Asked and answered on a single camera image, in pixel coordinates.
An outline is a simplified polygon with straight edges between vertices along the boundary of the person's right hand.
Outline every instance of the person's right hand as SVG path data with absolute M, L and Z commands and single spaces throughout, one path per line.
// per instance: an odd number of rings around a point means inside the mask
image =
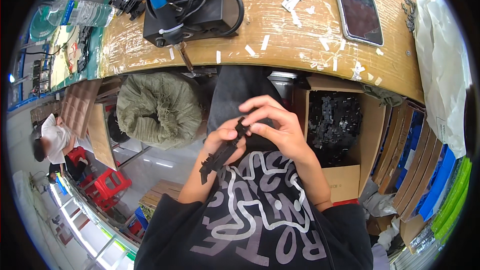
M 253 97 L 238 107 L 244 113 L 248 113 L 253 108 L 258 109 L 251 112 L 242 121 L 244 126 L 251 125 L 250 132 L 272 141 L 285 157 L 293 161 L 300 162 L 312 155 L 315 156 L 313 150 L 305 142 L 295 113 L 287 111 L 268 95 Z M 275 128 L 257 122 L 264 118 L 272 119 Z

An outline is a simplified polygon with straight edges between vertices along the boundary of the blue soldering iron handle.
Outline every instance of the blue soldering iron handle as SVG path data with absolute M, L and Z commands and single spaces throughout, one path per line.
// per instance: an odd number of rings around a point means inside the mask
M 175 18 L 175 12 L 167 0 L 150 0 L 153 13 L 155 14 L 156 22 L 158 24 L 158 30 L 163 29 L 164 31 L 171 30 L 172 28 L 178 27 L 177 19 Z M 176 45 L 183 41 L 183 34 L 180 28 L 163 33 L 163 37 L 170 44 Z

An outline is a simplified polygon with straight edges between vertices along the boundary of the wooden workbench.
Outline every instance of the wooden workbench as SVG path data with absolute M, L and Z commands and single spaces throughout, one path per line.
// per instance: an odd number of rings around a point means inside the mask
M 292 16 L 282 5 L 283 0 L 243 0 L 245 16 L 242 26 L 233 38 L 215 38 L 187 42 L 187 52 L 194 65 L 214 65 L 217 51 L 221 63 L 265 65 L 321 73 L 352 79 L 356 62 L 365 71 L 361 82 L 374 84 L 423 103 L 423 89 L 412 34 L 406 27 L 407 15 L 401 8 L 404 0 L 375 0 L 383 31 L 384 46 L 380 55 L 376 47 L 344 40 L 339 7 L 336 0 L 303 0 L 295 11 L 301 27 L 293 24 Z M 305 9 L 314 8 L 310 15 Z M 167 66 L 181 66 L 182 59 L 174 51 L 157 48 L 142 38 L 144 17 L 129 21 L 129 15 L 112 20 L 105 29 L 101 51 L 99 76 Z M 261 44 L 265 35 L 270 40 L 265 51 Z M 325 50 L 320 38 L 326 39 Z M 249 45 L 255 55 L 245 50 Z M 334 59 L 337 69 L 334 70 Z

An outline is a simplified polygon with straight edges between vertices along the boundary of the black t-shirt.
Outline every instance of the black t-shirt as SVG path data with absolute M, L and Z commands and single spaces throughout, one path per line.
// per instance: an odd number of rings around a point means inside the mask
M 162 196 L 134 269 L 373 268 L 362 208 L 320 213 L 279 151 L 252 152 L 217 177 L 204 204 Z

